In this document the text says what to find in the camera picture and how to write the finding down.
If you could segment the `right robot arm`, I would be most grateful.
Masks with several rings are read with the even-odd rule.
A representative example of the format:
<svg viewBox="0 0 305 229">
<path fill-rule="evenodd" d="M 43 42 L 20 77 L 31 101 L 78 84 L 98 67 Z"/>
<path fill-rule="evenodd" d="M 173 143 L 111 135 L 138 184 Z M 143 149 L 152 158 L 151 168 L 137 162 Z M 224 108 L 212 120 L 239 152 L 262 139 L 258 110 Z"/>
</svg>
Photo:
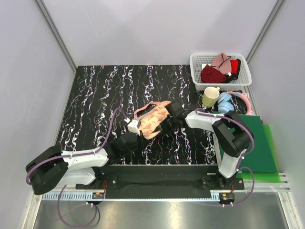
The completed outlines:
<svg viewBox="0 0 305 229">
<path fill-rule="evenodd" d="M 202 108 L 184 109 L 176 102 L 170 102 L 165 109 L 168 114 L 158 125 L 164 135 L 171 134 L 178 127 L 207 130 L 216 135 L 224 151 L 216 183 L 222 189 L 229 188 L 244 156 L 254 150 L 254 134 L 245 122 L 234 111 L 205 113 Z"/>
</svg>

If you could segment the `pink floral mesh laundry bag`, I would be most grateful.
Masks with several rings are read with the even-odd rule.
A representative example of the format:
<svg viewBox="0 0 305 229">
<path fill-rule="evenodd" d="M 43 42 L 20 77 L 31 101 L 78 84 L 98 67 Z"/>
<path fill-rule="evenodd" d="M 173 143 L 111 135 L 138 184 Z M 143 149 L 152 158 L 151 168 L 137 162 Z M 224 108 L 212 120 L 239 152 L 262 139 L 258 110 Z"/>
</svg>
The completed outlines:
<svg viewBox="0 0 305 229">
<path fill-rule="evenodd" d="M 158 126 L 169 115 L 169 112 L 165 107 L 170 103 L 171 101 L 162 101 L 162 102 L 152 101 L 146 104 L 144 107 L 137 109 L 134 112 L 134 118 L 138 119 L 141 122 L 139 130 L 145 139 L 150 140 L 156 137 L 161 132 Z M 150 105 L 154 105 L 151 111 L 139 115 L 139 112 L 144 111 Z"/>
</svg>

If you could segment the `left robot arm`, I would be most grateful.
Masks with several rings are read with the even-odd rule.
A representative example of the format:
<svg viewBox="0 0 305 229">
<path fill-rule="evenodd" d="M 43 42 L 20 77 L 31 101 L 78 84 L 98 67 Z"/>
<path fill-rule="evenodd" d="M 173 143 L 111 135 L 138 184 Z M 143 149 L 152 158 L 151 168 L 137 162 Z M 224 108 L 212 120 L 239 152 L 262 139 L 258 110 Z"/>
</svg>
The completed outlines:
<svg viewBox="0 0 305 229">
<path fill-rule="evenodd" d="M 124 153 L 138 147 L 141 135 L 139 120 L 131 120 L 128 132 L 103 147 L 82 151 L 61 151 L 52 146 L 26 166 L 26 183 L 36 195 L 46 194 L 57 186 L 80 185 L 99 188 L 103 183 L 100 167 L 116 164 Z"/>
</svg>

